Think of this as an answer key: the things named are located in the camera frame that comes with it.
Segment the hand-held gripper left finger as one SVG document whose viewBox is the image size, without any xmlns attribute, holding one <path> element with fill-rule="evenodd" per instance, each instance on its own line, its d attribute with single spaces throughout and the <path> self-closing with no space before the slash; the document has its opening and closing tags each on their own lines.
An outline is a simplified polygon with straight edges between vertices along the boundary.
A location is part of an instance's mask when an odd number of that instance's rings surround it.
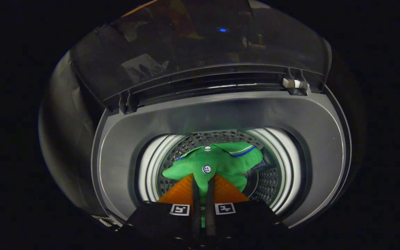
<svg viewBox="0 0 400 250">
<path fill-rule="evenodd" d="M 194 248 L 201 234 L 201 211 L 193 174 L 158 201 L 138 206 L 126 222 L 126 234 L 143 248 Z"/>
</svg>

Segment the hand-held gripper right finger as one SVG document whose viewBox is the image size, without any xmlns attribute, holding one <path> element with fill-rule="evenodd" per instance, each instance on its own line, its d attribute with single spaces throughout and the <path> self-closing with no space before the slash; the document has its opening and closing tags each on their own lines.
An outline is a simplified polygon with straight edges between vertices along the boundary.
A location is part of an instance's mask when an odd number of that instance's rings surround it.
<svg viewBox="0 0 400 250">
<path fill-rule="evenodd" d="M 284 224 L 265 201 L 250 200 L 224 177 L 209 182 L 205 206 L 207 247 L 274 247 Z"/>
</svg>

